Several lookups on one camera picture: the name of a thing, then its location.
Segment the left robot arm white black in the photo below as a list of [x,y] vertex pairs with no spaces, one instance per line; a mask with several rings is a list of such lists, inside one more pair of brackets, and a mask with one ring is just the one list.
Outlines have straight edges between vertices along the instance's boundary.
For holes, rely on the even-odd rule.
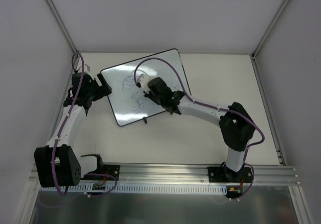
[[104,166],[99,154],[77,156],[72,147],[79,128],[94,101],[112,93],[102,74],[93,78],[80,72],[72,75],[72,86],[63,102],[61,120],[44,147],[34,152],[40,185],[43,188],[76,186],[85,175],[99,179],[104,175]]

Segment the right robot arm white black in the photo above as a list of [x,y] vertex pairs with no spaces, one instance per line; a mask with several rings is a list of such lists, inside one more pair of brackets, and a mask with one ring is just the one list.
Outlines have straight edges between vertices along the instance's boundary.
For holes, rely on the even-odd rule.
[[145,97],[170,114],[193,116],[218,126],[228,146],[227,160],[221,174],[230,182],[241,178],[246,146],[255,131],[251,125],[252,119],[241,104],[234,102],[227,110],[220,110],[209,103],[197,103],[184,91],[172,91],[160,77],[150,78],[145,74],[139,76],[137,84]]

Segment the white whiteboard black frame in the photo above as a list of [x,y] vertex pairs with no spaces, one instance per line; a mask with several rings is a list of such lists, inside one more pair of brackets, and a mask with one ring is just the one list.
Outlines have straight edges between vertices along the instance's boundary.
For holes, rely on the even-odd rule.
[[176,48],[108,67],[100,73],[112,88],[108,100],[120,127],[165,112],[164,108],[144,96],[150,93],[147,82],[154,78],[160,77],[172,92],[182,91],[183,86],[187,93],[191,93]]

